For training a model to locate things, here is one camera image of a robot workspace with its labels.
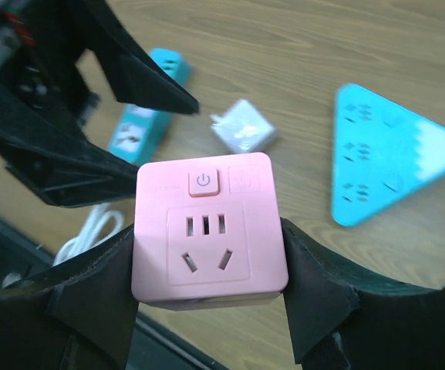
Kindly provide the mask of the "pink cube socket adapter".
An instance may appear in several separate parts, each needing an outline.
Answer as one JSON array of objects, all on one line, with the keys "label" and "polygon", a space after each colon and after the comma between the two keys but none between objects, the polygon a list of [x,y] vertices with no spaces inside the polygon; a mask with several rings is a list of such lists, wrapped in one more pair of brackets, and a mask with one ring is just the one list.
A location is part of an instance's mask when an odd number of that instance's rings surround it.
[{"label": "pink cube socket adapter", "polygon": [[288,283],[270,157],[152,162],[137,173],[131,291],[173,311],[256,304]]}]

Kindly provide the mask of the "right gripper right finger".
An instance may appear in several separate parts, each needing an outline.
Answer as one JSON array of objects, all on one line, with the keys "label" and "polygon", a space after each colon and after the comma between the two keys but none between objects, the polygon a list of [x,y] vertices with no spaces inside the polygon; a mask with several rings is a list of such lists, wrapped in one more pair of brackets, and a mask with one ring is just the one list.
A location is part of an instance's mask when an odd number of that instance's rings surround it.
[{"label": "right gripper right finger", "polygon": [[285,308],[303,369],[445,369],[445,288],[377,274],[281,222]]}]

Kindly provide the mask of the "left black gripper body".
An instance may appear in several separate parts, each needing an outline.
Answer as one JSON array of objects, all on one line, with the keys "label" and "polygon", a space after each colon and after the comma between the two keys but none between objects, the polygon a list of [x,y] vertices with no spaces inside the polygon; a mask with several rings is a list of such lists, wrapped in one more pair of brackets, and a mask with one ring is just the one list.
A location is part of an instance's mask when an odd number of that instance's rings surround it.
[{"label": "left black gripper body", "polygon": [[64,1],[0,1],[0,82],[28,108],[85,123],[98,106],[76,63],[85,48]]}]

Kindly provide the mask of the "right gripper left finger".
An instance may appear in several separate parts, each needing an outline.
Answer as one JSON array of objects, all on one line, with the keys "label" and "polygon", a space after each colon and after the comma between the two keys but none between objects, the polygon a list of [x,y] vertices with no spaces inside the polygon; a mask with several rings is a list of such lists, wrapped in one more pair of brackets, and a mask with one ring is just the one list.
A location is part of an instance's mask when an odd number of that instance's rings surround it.
[{"label": "right gripper left finger", "polygon": [[0,369],[124,369],[138,302],[133,228],[0,289]]}]

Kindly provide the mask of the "teal triangular power strip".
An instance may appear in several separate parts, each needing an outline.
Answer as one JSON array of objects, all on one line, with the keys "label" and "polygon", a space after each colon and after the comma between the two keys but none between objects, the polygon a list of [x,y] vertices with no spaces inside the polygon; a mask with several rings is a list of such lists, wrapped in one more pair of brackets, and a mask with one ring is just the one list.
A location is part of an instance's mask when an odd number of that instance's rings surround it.
[{"label": "teal triangular power strip", "polygon": [[445,177],[445,126],[357,84],[335,94],[331,215],[354,227]]}]

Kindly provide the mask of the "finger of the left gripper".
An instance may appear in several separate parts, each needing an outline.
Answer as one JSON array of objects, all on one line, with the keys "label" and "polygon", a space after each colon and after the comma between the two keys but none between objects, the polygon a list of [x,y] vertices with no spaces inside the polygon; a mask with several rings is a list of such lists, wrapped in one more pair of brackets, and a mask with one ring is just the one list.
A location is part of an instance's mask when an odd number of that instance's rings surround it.
[{"label": "finger of the left gripper", "polygon": [[83,2],[83,34],[120,103],[183,115],[199,102],[137,44],[105,1]]},{"label": "finger of the left gripper", "polygon": [[92,144],[55,96],[27,106],[0,83],[0,157],[46,204],[84,207],[132,198],[137,167]]}]

